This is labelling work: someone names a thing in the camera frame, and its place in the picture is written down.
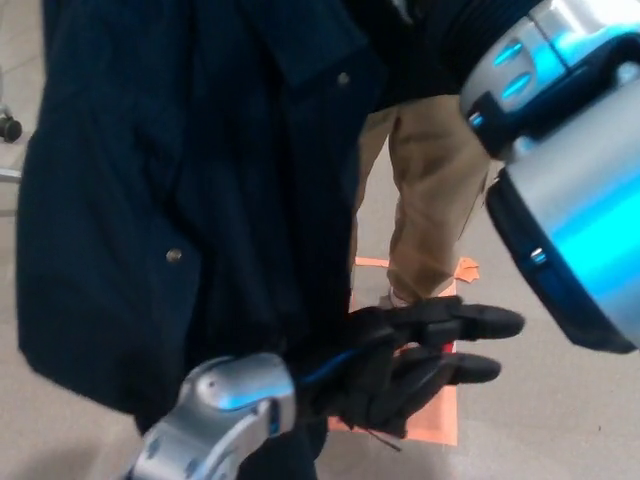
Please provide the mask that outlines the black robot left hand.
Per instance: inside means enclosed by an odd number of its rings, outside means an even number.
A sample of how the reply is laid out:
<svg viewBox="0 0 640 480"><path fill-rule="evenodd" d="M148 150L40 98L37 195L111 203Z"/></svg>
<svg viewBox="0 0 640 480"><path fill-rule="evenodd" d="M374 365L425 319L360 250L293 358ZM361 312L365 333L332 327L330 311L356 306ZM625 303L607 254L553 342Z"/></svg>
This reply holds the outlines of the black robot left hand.
<svg viewBox="0 0 640 480"><path fill-rule="evenodd" d="M403 438L409 418L444 387L487 383L501 372L494 359L447 353L446 345L512 338L524 324L512 310L458 296L354 311L287 354L297 419L335 416L350 428Z"/></svg>

